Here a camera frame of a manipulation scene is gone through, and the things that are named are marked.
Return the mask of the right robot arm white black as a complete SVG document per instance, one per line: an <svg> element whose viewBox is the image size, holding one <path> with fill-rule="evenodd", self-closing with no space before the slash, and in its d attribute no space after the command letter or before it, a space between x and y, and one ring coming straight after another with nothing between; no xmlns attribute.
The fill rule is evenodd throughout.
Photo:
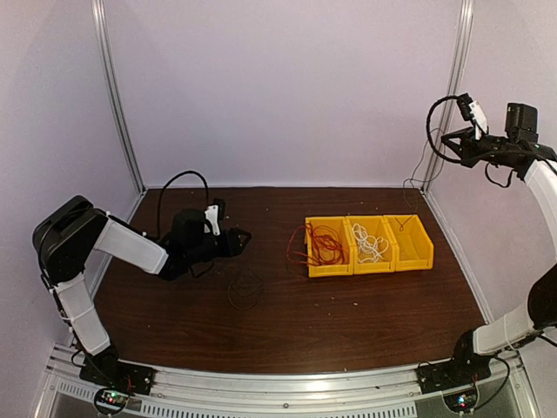
<svg viewBox="0 0 557 418"><path fill-rule="evenodd" d="M508 104L498 136L477 101L456 102L469 126L442 136L454 167L434 194L489 315L446 365L461 385L496 354L556 326L556 152L538 140L532 106Z"/></svg>

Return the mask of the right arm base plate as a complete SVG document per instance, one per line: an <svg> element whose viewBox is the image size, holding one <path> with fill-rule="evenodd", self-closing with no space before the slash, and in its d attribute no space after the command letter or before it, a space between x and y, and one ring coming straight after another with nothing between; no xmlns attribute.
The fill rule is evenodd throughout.
<svg viewBox="0 0 557 418"><path fill-rule="evenodd" d="M422 394L447 391L473 385L476 381L491 376L491 357L479 356L467 360L450 359L438 363L427 363L415 372Z"/></svg>

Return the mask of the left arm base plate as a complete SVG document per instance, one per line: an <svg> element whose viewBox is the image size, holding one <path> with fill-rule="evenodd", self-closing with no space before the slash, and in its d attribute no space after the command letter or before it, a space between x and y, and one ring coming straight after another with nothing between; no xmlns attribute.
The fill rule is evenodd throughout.
<svg viewBox="0 0 557 418"><path fill-rule="evenodd" d="M155 373L156 371L152 367L139 366L123 361L106 364L86 361L79 373L79 378L127 394L149 395Z"/></svg>

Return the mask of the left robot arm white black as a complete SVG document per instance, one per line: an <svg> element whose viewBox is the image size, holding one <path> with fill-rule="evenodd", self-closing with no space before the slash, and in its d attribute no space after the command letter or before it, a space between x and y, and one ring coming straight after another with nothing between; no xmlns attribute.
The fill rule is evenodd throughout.
<svg viewBox="0 0 557 418"><path fill-rule="evenodd" d="M222 228L224 209L224 202L216 200L203 211L183 210L174 216L171 230L155 238L76 195L36 227L32 244L44 285L79 343L86 365L105 386L115 387L125 377L94 304L109 264L118 259L173 281L193 273L198 264L237 257L252 234Z"/></svg>

